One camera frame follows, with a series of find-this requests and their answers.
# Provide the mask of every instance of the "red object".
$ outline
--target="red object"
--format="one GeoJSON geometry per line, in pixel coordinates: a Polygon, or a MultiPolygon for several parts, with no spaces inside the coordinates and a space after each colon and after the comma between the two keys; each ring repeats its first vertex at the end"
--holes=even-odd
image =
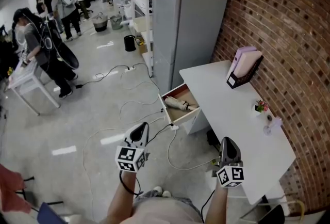
{"type": "Polygon", "coordinates": [[[21,211],[29,214],[31,205],[20,198],[15,191],[25,188],[24,180],[20,173],[12,172],[0,164],[0,192],[2,211],[21,211]]]}

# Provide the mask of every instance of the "pink object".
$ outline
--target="pink object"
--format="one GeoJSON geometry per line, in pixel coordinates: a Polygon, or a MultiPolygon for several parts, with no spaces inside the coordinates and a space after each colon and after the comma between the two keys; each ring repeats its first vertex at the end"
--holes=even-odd
{"type": "Polygon", "coordinates": [[[31,205],[20,198],[15,191],[25,188],[24,180],[20,173],[12,172],[0,164],[0,191],[2,211],[21,211],[29,214],[31,205]]]}
{"type": "Polygon", "coordinates": [[[260,51],[243,53],[235,67],[234,75],[237,78],[245,76],[261,56],[262,52],[260,51]]]}
{"type": "Polygon", "coordinates": [[[226,80],[228,80],[230,74],[235,70],[236,65],[237,65],[239,59],[241,58],[242,54],[246,53],[246,52],[256,51],[256,50],[257,50],[257,48],[253,47],[253,46],[238,48],[237,52],[235,54],[234,60],[232,62],[232,65],[230,66],[229,71],[227,73],[226,80]]]}

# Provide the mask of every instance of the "small potted plant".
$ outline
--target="small potted plant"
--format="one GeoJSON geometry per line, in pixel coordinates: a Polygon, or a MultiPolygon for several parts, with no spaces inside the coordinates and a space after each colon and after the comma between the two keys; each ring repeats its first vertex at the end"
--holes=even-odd
{"type": "Polygon", "coordinates": [[[266,112],[269,108],[266,101],[258,100],[257,103],[252,107],[252,113],[254,116],[259,116],[263,111],[266,112]]]}

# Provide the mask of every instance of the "flower pot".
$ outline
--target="flower pot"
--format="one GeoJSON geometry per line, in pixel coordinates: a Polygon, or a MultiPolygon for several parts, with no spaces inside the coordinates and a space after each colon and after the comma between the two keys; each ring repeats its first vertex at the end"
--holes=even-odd
{"type": "Polygon", "coordinates": [[[261,112],[257,111],[257,107],[258,107],[257,105],[253,105],[253,107],[252,107],[252,115],[254,117],[257,117],[261,114],[261,112]]]}

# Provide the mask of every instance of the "trash can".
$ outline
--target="trash can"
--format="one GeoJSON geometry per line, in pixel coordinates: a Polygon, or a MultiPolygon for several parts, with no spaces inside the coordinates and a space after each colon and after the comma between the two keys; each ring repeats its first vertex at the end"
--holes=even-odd
{"type": "Polygon", "coordinates": [[[112,17],[110,17],[110,23],[111,23],[111,27],[112,29],[120,29],[123,27],[123,25],[120,25],[120,23],[122,22],[122,16],[121,15],[113,15],[112,17]]]}
{"type": "Polygon", "coordinates": [[[128,35],[124,37],[125,51],[132,52],[136,50],[134,45],[134,39],[135,37],[133,35],[128,35]]]}
{"type": "Polygon", "coordinates": [[[102,12],[100,12],[96,16],[92,17],[92,22],[97,32],[104,31],[108,25],[108,16],[103,15],[102,12]]]}

